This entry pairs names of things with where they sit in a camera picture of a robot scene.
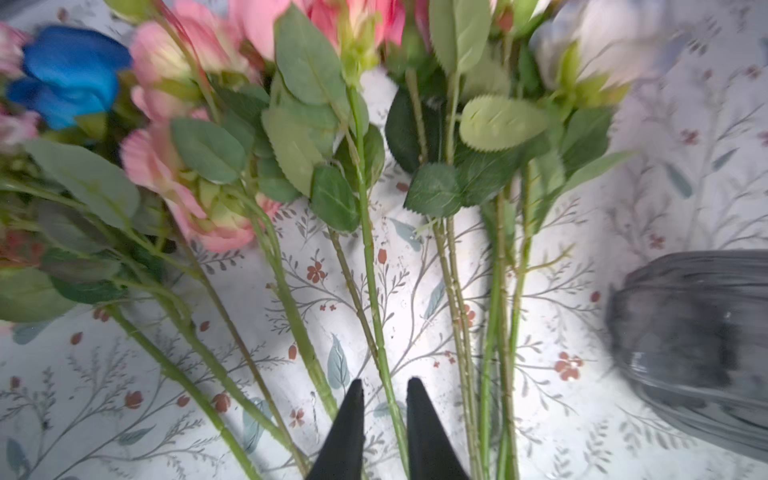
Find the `blue artificial rose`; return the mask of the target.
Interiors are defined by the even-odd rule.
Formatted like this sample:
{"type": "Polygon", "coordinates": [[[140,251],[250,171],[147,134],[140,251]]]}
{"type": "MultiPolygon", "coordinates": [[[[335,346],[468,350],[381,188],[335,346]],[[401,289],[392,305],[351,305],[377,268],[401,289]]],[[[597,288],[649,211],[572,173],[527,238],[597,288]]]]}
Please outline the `blue artificial rose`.
{"type": "Polygon", "coordinates": [[[54,130],[82,115],[109,111],[118,73],[132,66],[127,47],[95,30],[49,25],[22,47],[22,77],[6,89],[11,102],[41,115],[54,130]]]}

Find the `pale pink carnation spray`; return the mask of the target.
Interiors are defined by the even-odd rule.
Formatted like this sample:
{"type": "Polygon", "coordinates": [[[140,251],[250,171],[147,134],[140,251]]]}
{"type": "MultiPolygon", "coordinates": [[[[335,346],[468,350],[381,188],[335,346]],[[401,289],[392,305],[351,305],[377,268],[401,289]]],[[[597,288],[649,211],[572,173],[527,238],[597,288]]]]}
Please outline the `pale pink carnation spray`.
{"type": "Polygon", "coordinates": [[[228,128],[232,162],[266,176],[247,116],[262,70],[195,1],[134,18],[132,66],[104,113],[61,130],[6,98],[33,31],[1,27],[1,475],[5,479],[263,479],[291,436],[264,343],[225,304],[252,221],[280,203],[185,154],[228,128]]]}

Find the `pink ribbed glass vase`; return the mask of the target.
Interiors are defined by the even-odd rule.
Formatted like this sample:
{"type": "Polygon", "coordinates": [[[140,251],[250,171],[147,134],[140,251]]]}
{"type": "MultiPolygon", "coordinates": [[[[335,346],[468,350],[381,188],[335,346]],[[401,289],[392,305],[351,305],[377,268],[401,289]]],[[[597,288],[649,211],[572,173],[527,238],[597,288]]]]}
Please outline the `pink ribbed glass vase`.
{"type": "Polygon", "coordinates": [[[672,427],[767,460],[767,253],[669,254],[629,273],[606,312],[611,354],[672,427]]]}

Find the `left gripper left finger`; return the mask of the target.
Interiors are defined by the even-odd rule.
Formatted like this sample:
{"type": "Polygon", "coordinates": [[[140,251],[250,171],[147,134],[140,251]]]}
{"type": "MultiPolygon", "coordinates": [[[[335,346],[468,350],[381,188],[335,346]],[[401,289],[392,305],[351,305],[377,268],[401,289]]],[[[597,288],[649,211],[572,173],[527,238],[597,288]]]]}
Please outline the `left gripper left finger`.
{"type": "Polygon", "coordinates": [[[360,480],[363,473],[364,393],[351,382],[331,430],[306,480],[360,480]]]}

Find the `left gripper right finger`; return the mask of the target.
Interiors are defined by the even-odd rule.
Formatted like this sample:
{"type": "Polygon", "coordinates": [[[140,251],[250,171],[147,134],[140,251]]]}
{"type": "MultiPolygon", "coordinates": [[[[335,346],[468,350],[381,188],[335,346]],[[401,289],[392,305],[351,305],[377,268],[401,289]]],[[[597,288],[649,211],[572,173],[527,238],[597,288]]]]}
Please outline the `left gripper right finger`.
{"type": "Polygon", "coordinates": [[[409,473],[413,480],[467,480],[423,382],[412,377],[407,385],[409,473]]]}

